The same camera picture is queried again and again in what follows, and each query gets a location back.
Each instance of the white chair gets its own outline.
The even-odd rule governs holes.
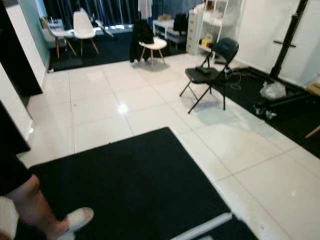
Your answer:
[[[154,65],[154,50],[158,50],[160,53],[160,56],[163,60],[164,65],[166,65],[164,56],[162,55],[161,49],[165,48],[167,46],[167,42],[165,40],[162,40],[160,38],[154,37],[153,38],[154,43],[153,44],[145,44],[143,42],[139,42],[139,44],[143,47],[142,55],[140,57],[140,61],[143,58],[145,54],[145,50],[150,49],[151,50],[151,67]]]
[[[73,37],[74,35],[71,32],[65,31],[65,30],[56,30],[56,29],[51,29],[49,23],[47,20],[42,17],[42,24],[44,28],[47,28],[49,33],[55,38],[55,49],[56,49],[56,54],[58,56],[58,59],[60,58],[60,53],[59,53],[59,40],[64,39],[66,43],[69,45],[71,48],[73,54],[77,56],[75,50],[71,46],[70,42],[68,41],[68,37]]]
[[[74,36],[81,39],[81,56],[83,53],[83,39],[90,39],[97,54],[99,51],[92,38],[96,36],[94,27],[85,11],[75,11],[73,13]]]

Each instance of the slipper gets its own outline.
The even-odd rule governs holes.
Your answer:
[[[90,217],[88,219],[85,219],[84,210],[90,212]],[[87,225],[94,218],[94,215],[94,211],[88,207],[82,207],[72,213],[69,213],[66,216],[69,223],[69,230],[60,236],[58,240],[74,240],[74,232]]]

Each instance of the black folding chair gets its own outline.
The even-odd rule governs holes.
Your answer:
[[[197,99],[197,102],[193,105],[193,107],[190,109],[188,114],[196,107],[196,105],[201,101],[201,99],[206,95],[206,93],[210,90],[210,94],[212,93],[212,87],[216,83],[216,81],[219,79],[221,75],[225,73],[225,70],[229,68],[230,62],[235,58],[237,52],[239,49],[239,44],[230,39],[230,38],[223,38],[220,41],[218,41],[216,44],[214,44],[211,47],[211,52],[207,55],[206,59],[201,65],[201,68],[205,65],[205,63],[208,63],[208,68],[205,70],[208,71],[206,74],[199,71],[196,68],[187,68],[185,70],[185,74],[189,78],[189,83],[187,86],[183,89],[182,93],[180,94],[180,97],[185,92],[187,88],[189,88],[192,92],[192,94]],[[223,57],[226,61],[224,64],[224,68],[222,71],[218,71],[213,67],[210,67],[210,57],[212,56],[213,52]],[[223,77],[223,110],[226,110],[226,78]],[[204,94],[198,99],[194,91],[192,91],[190,84],[207,84],[209,85],[209,88],[204,92]]]

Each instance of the curtain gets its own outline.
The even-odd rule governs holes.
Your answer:
[[[43,0],[49,19],[62,19],[73,28],[73,13],[80,8],[106,26],[133,24],[139,19],[138,0]]]

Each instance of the black rug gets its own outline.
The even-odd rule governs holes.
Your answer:
[[[49,70],[54,72],[90,67],[102,64],[111,64],[129,61],[129,50],[132,40],[132,32],[117,33],[115,39],[109,36],[97,35],[94,38],[99,54],[96,53],[90,40],[83,41],[83,54],[80,54],[80,41],[70,39],[70,43],[77,56],[73,54],[69,47],[60,48],[60,58],[56,49],[51,49]],[[168,42],[167,47],[162,51],[165,57],[186,53],[186,45],[179,45],[178,50]]]
[[[263,75],[255,74],[255,71],[247,69],[241,70],[240,73],[243,75],[239,83],[241,90],[233,89],[228,85],[226,96],[256,115],[254,105],[264,100],[260,90],[267,79]],[[238,82],[239,75],[234,75],[228,80],[229,84]],[[221,86],[217,86],[216,89],[222,91]],[[320,101],[314,98],[309,101],[294,102],[278,107],[275,112],[277,117],[265,120],[265,122],[320,158],[320,133],[309,139],[305,138],[320,125]]]
[[[80,207],[95,211],[77,240],[170,240],[230,209],[169,128],[34,166],[59,219]],[[257,240],[239,222],[221,226]],[[16,240],[44,236],[19,222]]]

